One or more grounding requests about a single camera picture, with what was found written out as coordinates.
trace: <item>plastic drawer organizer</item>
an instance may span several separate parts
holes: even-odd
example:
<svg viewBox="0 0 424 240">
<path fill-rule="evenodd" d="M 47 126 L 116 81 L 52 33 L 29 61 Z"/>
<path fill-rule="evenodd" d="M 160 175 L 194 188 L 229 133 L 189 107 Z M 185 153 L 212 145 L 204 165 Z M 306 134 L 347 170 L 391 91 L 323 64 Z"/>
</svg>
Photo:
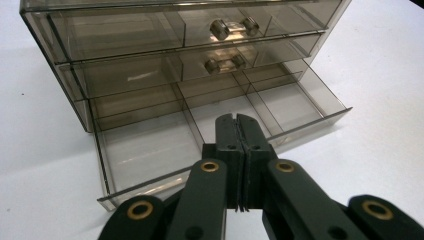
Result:
<svg viewBox="0 0 424 240">
<path fill-rule="evenodd" d="M 283 144 L 346 108 L 309 67 L 349 0 L 22 0 L 82 126 L 113 210 L 180 189 L 215 119 L 242 113 Z"/>
</svg>

